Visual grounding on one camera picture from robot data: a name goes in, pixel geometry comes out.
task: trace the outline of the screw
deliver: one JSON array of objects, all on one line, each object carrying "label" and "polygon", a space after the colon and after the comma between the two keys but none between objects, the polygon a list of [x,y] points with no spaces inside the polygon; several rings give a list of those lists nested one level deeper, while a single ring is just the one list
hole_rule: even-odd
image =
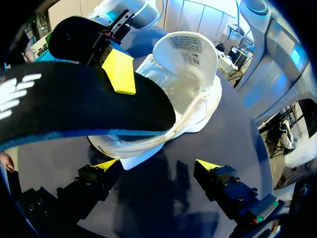
[{"label": "screw", "polygon": [[258,191],[258,189],[256,187],[251,188],[251,195],[256,197],[258,195],[257,191]]},{"label": "screw", "polygon": [[240,178],[239,177],[234,177],[234,182],[235,183],[239,183],[240,182]]},{"label": "screw", "polygon": [[238,200],[239,202],[242,202],[242,201],[243,201],[243,196],[239,195],[239,196],[237,197],[237,200]]},{"label": "screw", "polygon": [[222,185],[223,185],[224,187],[227,187],[227,186],[228,186],[228,181],[222,181]]}]

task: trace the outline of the desk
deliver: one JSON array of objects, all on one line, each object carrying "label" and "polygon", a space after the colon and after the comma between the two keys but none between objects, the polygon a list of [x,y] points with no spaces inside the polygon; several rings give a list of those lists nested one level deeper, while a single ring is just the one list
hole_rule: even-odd
[{"label": "desk", "polygon": [[[122,47],[136,59],[135,68],[165,35],[160,28],[131,31]],[[193,177],[194,161],[229,164],[259,198],[272,193],[264,143],[241,98],[219,75],[222,98],[206,127],[164,145],[152,158],[127,171],[105,202],[78,224],[108,238],[229,237],[234,221],[210,203]],[[56,195],[92,158],[85,137],[42,141],[18,151],[22,190],[43,186]]]}]

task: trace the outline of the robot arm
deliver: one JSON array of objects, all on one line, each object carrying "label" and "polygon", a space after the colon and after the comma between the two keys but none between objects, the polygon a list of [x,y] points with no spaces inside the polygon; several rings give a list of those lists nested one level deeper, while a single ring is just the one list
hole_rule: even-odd
[{"label": "robot arm", "polygon": [[161,16],[154,0],[103,0],[88,18],[108,27],[124,10],[134,14],[131,26],[136,29],[154,26]]}]

